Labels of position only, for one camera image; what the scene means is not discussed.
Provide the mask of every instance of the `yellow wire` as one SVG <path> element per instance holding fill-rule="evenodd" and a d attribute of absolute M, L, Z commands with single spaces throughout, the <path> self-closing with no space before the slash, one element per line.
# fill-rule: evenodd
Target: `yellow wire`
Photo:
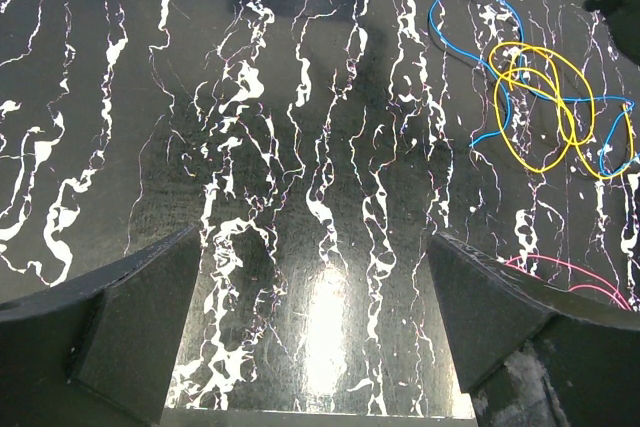
<path fill-rule="evenodd" d="M 504 72 L 502 72 L 494 64 L 494 58 L 496 56 L 496 53 L 500 49 L 509 48 L 509 47 L 517 47 L 518 48 L 518 52 L 515 55 L 512 56 L 511 61 L 509 63 L 509 69 L 504 71 Z M 540 55 L 541 57 L 546 59 L 548 64 L 551 66 L 551 70 L 553 72 L 553 78 L 551 78 L 546 73 L 540 72 L 539 70 L 536 70 L 536 69 L 533 69 L 533 68 L 530 68 L 530 67 L 518 67 L 518 66 L 516 66 L 517 59 L 524 52 L 527 52 L 527 51 L 531 51 L 534 54 Z M 577 138 L 575 116 L 574 116 L 573 112 L 567 107 L 567 105 L 564 102 L 564 100 L 562 98 L 562 95 L 560 93 L 560 79 L 559 79 L 559 76 L 558 76 L 558 69 L 557 69 L 556 64 L 554 62 L 554 58 L 555 59 L 559 59 L 560 61 L 562 61 L 562 63 L 564 63 L 571 70 L 573 70 L 576 73 L 576 75 L 580 78 L 582 83 L 585 85 L 585 87 L 587 89 L 587 92 L 588 92 L 588 98 L 590 99 L 589 100 L 589 106 L 590 106 L 590 110 L 591 110 L 590 126 L 589 126 L 588 134 L 585 136 L 584 139 L 582 139 L 580 141 L 578 141 L 578 138 Z M 582 71 L 580 69 L 578 69 L 574 64 L 572 64 L 569 60 L 567 60 L 565 57 L 563 57 L 562 55 L 558 54 L 557 52 L 555 52 L 555 51 L 553 51 L 551 49 L 547 49 L 545 47 L 538 47 L 538 46 L 535 46 L 535 45 L 526 44 L 524 42 L 511 41 L 511 42 L 502 42 L 501 44 L 498 44 L 496 47 L 493 48 L 493 50 L 489 54 L 489 65 L 491 66 L 491 69 L 493 69 L 493 71 L 498 76 L 498 81 L 496 82 L 496 86 L 495 86 L 495 89 L 494 89 L 494 92 L 493 92 L 493 105 L 495 107 L 496 119 L 498 121 L 500 134 L 502 135 L 502 138 L 504 139 L 505 143 L 507 144 L 507 147 L 509 148 L 509 151 L 511 152 L 511 154 L 526 169 L 528 169 L 528 170 L 530 170 L 530 171 L 532 171 L 534 173 L 537 173 L 537 174 L 543 174 L 543 173 L 553 169 L 560 162 L 562 162 L 564 160 L 565 156 L 567 155 L 567 152 L 569 151 L 569 149 L 571 147 L 574 147 L 576 149 L 576 151 L 578 153 L 578 156 L 580 157 L 580 160 L 584 164 L 585 168 L 589 171 L 589 173 L 591 175 L 593 175 L 594 177 L 600 179 L 600 180 L 608 180 L 608 179 L 612 179 L 614 177 L 617 177 L 619 175 L 622 175 L 629 168 L 630 164 L 627 164 L 626 166 L 624 166 L 624 168 L 620 169 L 620 171 L 614 173 L 613 175 L 602 175 L 601 173 L 595 171 L 591 167 L 591 165 L 589 164 L 587 158 L 585 157 L 584 153 L 582 152 L 582 149 L 580 147 L 583 146 L 584 144 L 586 144 L 587 142 L 590 142 L 594 138 L 595 125 L 596 125 L 596 122 L 595 122 L 596 121 L 595 98 L 594 98 L 594 95 L 593 95 L 593 90 L 591 89 L 591 84 L 589 84 L 589 81 L 586 79 L 586 77 L 584 76 Z M 545 84 L 547 84 L 549 86 L 549 88 L 551 89 L 551 91 L 553 93 L 550 94 L 549 92 L 545 92 L 545 91 L 543 91 L 543 90 L 541 90 L 541 89 L 539 89 L 537 87 L 534 87 L 532 85 L 520 82 L 518 79 L 521 77 L 521 74 L 525 73 L 525 72 L 538 76 L 543 81 L 543 83 L 545 83 Z M 562 136 L 562 138 L 566 142 L 566 144 L 563 147 L 562 151 L 560 152 L 560 155 L 558 156 L 558 158 L 556 160 L 554 160 L 553 162 L 551 162 L 550 164 L 544 165 L 544 166 L 539 167 L 539 168 L 530 165 L 522 156 L 520 156 L 520 154 L 518 154 L 518 152 L 516 152 L 515 148 L 513 147 L 512 142 L 507 137 L 507 133 L 505 132 L 505 128 L 502 125 L 502 120 L 500 119 L 500 108 L 499 108 L 499 103 L 498 103 L 499 94 L 500 94 L 500 85 L 501 85 L 502 82 L 506 82 L 508 84 L 510 91 L 513 91 L 514 86 L 522 87 L 522 88 L 524 88 L 524 89 L 526 89 L 526 90 L 528 90 L 530 92 L 535 92 L 536 94 L 541 95 L 541 96 L 549 99 L 550 101 L 552 101 L 552 102 L 554 102 L 556 104 L 556 113 L 557 113 L 557 118 L 558 118 L 558 130 L 560 131 L 560 135 Z M 623 109 L 623 112 L 624 112 L 625 122 L 627 124 L 627 131 L 629 133 L 629 156 L 630 156 L 629 160 L 632 160 L 635 157 L 635 150 L 634 150 L 634 145 L 633 145 L 633 126 L 631 124 L 631 118 L 629 117 L 629 114 L 625 109 L 625 105 L 622 105 L 622 109 Z M 563 122 L 562 122 L 562 114 L 566 115 L 567 119 L 569 121 L 569 127 L 571 128 L 570 135 L 567 135 L 567 133 L 565 132 L 564 125 L 563 125 Z"/>

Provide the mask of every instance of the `marble table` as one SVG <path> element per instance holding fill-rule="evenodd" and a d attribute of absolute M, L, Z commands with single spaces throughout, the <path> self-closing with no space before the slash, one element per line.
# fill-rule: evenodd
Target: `marble table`
<path fill-rule="evenodd" d="M 428 35 L 432 1 L 0 0 L 0 300 L 193 223 L 201 273 L 167 405 L 430 417 L 473 415 L 434 232 L 570 260 L 637 306 L 638 176 L 594 181 L 572 155 L 531 175 L 501 139 L 470 149 L 495 128 L 490 86 Z M 584 0 L 509 1 L 596 91 L 640 100 Z M 438 19 L 487 54 L 513 38 L 501 13 L 448 0 Z M 519 148 L 540 162 L 553 107 L 521 97 Z M 618 106 L 599 112 L 601 142 Z"/>

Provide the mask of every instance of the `gray floor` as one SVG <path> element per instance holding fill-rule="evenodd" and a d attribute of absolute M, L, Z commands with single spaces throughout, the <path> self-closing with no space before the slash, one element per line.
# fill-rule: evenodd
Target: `gray floor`
<path fill-rule="evenodd" d="M 161 427 L 476 427 L 475 419 L 166 409 Z"/>

